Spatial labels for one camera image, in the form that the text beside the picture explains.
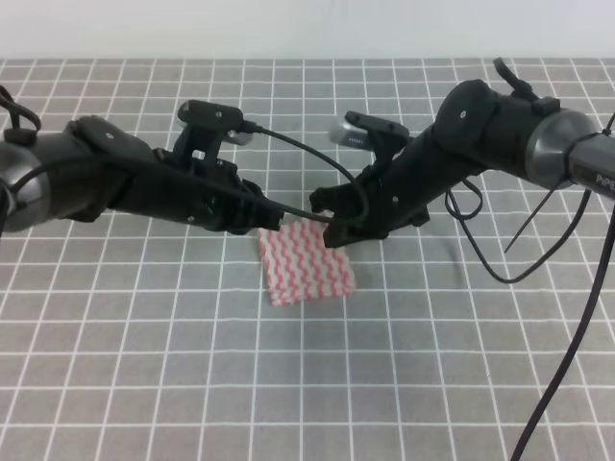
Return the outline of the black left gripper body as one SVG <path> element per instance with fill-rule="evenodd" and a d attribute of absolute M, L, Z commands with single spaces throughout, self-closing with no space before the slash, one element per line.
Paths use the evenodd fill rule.
<path fill-rule="evenodd" d="M 110 208 L 206 231 L 245 234 L 259 227 L 259 187 L 237 166 L 148 146 L 110 155 L 126 174 Z"/>

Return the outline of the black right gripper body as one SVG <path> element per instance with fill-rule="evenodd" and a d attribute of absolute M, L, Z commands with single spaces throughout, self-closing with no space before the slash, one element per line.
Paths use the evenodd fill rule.
<path fill-rule="evenodd" d="M 356 228 L 362 238 L 385 238 L 392 231 L 420 227 L 430 220 L 417 187 L 425 175 L 432 140 L 415 138 L 399 152 L 393 150 L 396 146 L 391 141 L 375 142 L 375 161 L 359 176 L 369 199 L 369 215 Z"/>

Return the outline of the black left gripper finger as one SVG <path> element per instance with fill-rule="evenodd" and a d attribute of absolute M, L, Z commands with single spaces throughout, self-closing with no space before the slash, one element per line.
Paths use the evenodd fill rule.
<path fill-rule="evenodd" d="M 231 224 L 230 233 L 245 235 L 258 229 L 278 231 L 282 220 L 283 212 L 276 210 L 265 210 L 263 213 L 252 215 L 242 214 Z"/>
<path fill-rule="evenodd" d="M 283 210 L 280 206 L 268 199 L 258 184 L 248 180 L 242 180 L 241 187 L 244 192 L 248 193 L 252 197 L 252 202 L 256 206 L 266 210 L 268 213 L 276 213 L 277 215 L 283 216 Z"/>

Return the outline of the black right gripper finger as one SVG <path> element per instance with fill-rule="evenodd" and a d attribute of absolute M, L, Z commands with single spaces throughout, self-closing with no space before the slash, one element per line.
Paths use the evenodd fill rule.
<path fill-rule="evenodd" d="M 309 195 L 309 203 L 313 212 L 329 211 L 334 216 L 360 216 L 365 211 L 364 201 L 351 184 L 318 187 Z"/>
<path fill-rule="evenodd" d="M 370 218 L 361 225 L 328 224 L 323 233 L 326 248 L 341 248 L 367 240 L 384 239 L 384 221 Z"/>

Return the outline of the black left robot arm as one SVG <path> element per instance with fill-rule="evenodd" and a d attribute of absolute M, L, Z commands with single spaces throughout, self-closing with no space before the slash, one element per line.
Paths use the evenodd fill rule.
<path fill-rule="evenodd" d="M 281 225 L 283 211 L 218 156 L 222 143 L 250 140 L 238 108 L 184 102 L 177 113 L 184 128 L 167 151 L 99 116 L 43 134 L 39 117 L 6 89 L 1 107 L 11 120 L 1 139 L 4 231 L 56 219 L 92 223 L 107 210 L 233 234 Z"/>

